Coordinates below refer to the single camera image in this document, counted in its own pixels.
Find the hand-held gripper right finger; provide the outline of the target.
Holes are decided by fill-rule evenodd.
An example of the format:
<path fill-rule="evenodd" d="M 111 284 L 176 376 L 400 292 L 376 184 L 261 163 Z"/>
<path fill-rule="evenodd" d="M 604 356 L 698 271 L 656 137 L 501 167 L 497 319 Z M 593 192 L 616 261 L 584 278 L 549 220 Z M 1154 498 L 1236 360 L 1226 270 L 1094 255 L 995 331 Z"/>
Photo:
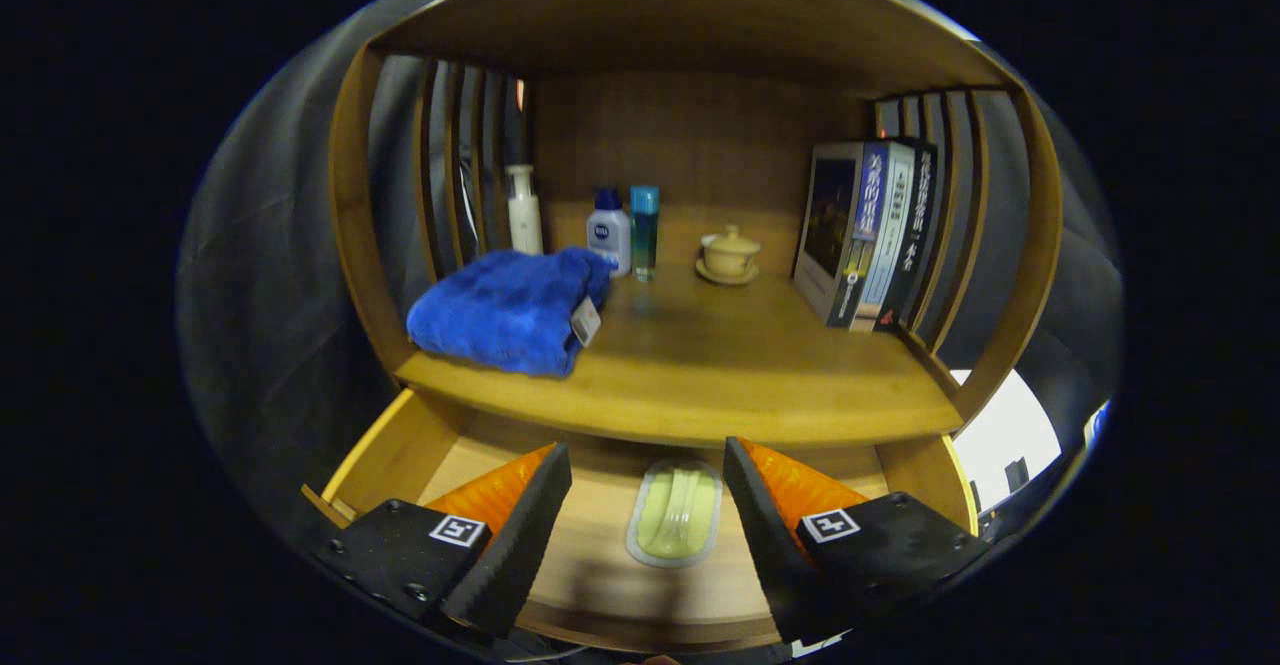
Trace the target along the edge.
<path fill-rule="evenodd" d="M 724 441 L 723 478 L 786 641 L 902 620 L 965 579 L 991 549 L 919 497 L 867 497 L 744 437 Z"/>

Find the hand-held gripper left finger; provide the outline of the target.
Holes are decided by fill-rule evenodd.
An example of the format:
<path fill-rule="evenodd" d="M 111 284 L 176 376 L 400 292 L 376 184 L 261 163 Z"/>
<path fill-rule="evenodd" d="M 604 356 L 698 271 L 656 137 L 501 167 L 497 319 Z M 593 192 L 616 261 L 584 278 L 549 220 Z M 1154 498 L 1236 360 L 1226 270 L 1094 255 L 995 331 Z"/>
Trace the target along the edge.
<path fill-rule="evenodd" d="M 410 622 L 449 636 L 506 637 L 527 602 L 572 483 L 549 442 L 429 505 L 387 497 L 315 546 L 328 573 Z"/>

